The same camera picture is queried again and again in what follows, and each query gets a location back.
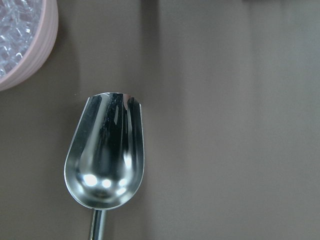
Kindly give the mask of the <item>pink bowl with ice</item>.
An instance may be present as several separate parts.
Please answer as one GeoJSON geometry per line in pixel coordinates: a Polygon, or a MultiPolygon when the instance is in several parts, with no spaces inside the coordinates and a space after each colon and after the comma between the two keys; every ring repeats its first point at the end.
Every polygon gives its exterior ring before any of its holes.
{"type": "Polygon", "coordinates": [[[0,2],[0,89],[12,88],[38,71],[49,57],[59,24],[55,0],[0,2]]]}

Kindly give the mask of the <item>steel ice scoop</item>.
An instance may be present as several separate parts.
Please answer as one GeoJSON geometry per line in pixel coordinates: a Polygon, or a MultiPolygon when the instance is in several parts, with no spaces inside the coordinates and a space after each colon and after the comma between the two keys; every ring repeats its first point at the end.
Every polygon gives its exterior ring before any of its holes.
{"type": "Polygon", "coordinates": [[[138,191],[145,166],[141,104],[125,93],[87,99],[64,164],[72,198],[93,211],[91,240],[101,240],[107,212],[138,191]]]}

